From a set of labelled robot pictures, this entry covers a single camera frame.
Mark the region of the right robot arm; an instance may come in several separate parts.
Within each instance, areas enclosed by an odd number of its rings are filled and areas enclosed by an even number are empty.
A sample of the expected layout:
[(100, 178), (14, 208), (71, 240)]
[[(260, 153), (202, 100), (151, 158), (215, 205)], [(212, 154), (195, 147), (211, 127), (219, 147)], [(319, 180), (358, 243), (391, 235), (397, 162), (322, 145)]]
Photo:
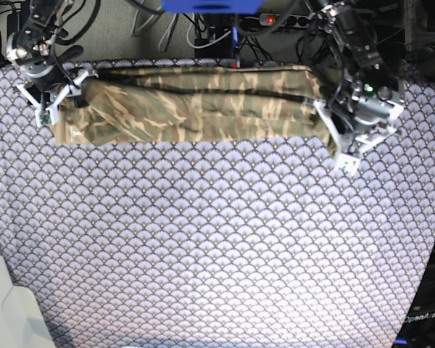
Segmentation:
[(25, 24), (7, 41), (7, 59), (25, 75), (17, 90), (34, 108), (36, 125), (56, 125), (59, 105), (67, 98), (78, 98), (83, 82), (92, 74), (81, 69), (71, 73), (63, 64), (79, 57), (83, 47), (76, 42), (93, 25), (101, 2), (96, 1), (88, 22), (71, 39), (64, 26), (75, 14), (64, 17), (73, 1), (32, 1)]

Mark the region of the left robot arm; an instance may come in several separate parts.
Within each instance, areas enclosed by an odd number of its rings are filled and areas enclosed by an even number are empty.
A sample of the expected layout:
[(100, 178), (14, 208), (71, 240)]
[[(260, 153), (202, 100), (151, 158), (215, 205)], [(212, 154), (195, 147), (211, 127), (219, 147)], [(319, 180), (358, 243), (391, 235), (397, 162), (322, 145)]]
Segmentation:
[(326, 125), (335, 148), (334, 167), (355, 175), (364, 155), (393, 136), (395, 121), (404, 111), (404, 86), (378, 51), (372, 30), (352, 1), (308, 1), (312, 24), (328, 45), (340, 70), (329, 83), (324, 74), (323, 98), (313, 106)]

